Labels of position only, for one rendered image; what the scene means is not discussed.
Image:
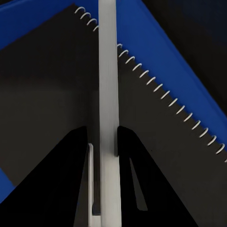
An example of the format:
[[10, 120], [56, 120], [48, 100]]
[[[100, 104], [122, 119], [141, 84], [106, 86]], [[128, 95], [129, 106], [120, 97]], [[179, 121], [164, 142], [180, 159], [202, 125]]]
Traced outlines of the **folder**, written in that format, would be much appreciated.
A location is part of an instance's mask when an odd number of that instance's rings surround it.
[[[73, 3], [98, 24], [98, 0], [12, 0], [0, 4], [0, 50]], [[116, 39], [227, 151], [227, 100], [152, 0], [116, 0]], [[0, 204], [15, 189], [0, 168]]]

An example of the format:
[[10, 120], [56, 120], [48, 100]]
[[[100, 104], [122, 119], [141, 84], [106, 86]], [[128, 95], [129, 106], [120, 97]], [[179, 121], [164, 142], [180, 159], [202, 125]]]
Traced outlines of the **pen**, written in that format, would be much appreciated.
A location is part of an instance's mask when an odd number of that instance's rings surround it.
[[98, 0], [100, 212], [94, 214], [93, 145], [88, 143], [88, 227], [122, 227], [116, 0]]

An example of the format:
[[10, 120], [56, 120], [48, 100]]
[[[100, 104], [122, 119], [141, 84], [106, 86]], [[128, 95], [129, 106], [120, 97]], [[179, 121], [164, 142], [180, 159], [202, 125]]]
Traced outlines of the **notebook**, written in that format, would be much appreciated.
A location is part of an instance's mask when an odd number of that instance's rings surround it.
[[[117, 45], [119, 126], [133, 130], [198, 227], [227, 227], [227, 151]], [[0, 168], [15, 188], [69, 132], [93, 145], [100, 212], [99, 25], [73, 3], [0, 50]], [[137, 208], [148, 211], [132, 160]], [[88, 145], [74, 227], [88, 227]]]

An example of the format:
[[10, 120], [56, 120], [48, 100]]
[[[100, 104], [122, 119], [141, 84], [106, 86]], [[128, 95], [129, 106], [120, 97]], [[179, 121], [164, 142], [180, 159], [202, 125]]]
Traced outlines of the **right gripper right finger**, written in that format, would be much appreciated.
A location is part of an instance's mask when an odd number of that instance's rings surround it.
[[[130, 158], [148, 211], [137, 208]], [[119, 127], [122, 227], [198, 227], [137, 134]]]

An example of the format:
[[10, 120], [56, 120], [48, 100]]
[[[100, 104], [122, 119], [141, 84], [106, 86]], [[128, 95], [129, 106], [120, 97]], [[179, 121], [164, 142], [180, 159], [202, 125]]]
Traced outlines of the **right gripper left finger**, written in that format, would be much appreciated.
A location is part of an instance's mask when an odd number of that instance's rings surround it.
[[74, 227], [87, 127], [69, 131], [0, 204], [0, 227]]

